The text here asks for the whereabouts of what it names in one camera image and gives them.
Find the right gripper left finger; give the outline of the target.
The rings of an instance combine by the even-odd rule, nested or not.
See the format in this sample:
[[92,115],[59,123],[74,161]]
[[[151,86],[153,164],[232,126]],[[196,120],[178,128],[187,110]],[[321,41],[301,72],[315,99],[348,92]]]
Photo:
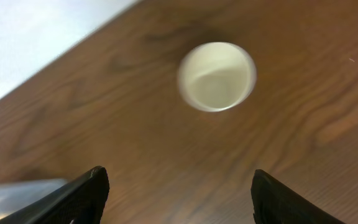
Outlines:
[[108,195],[107,171],[96,166],[0,224],[100,224]]

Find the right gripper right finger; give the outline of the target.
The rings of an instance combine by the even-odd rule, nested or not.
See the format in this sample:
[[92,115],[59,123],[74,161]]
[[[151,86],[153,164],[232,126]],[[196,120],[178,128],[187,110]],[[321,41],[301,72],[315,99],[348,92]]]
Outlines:
[[262,169],[255,170],[250,191],[256,224],[344,224]]

